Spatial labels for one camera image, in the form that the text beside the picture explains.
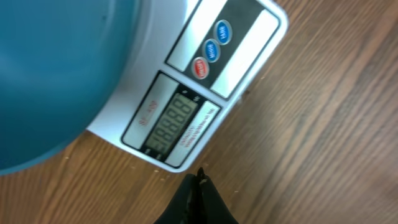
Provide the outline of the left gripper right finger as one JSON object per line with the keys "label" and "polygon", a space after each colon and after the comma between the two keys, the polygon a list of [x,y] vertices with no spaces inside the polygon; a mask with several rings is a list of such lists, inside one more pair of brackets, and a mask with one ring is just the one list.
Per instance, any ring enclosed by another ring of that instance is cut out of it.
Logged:
{"label": "left gripper right finger", "polygon": [[238,224],[226,206],[214,183],[201,167],[197,172],[203,214],[208,224]]}

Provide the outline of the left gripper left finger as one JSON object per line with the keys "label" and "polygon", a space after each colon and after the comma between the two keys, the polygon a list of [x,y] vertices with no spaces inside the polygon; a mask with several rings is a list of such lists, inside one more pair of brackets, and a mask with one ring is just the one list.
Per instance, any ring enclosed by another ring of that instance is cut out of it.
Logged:
{"label": "left gripper left finger", "polygon": [[197,223],[197,177],[187,174],[155,224]]}

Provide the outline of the white digital kitchen scale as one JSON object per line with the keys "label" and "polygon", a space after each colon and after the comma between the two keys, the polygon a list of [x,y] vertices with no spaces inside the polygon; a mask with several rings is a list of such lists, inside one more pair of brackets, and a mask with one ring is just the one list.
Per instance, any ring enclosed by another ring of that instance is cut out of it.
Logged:
{"label": "white digital kitchen scale", "polygon": [[169,172],[187,170],[288,27],[271,0],[141,1],[129,62],[88,129]]}

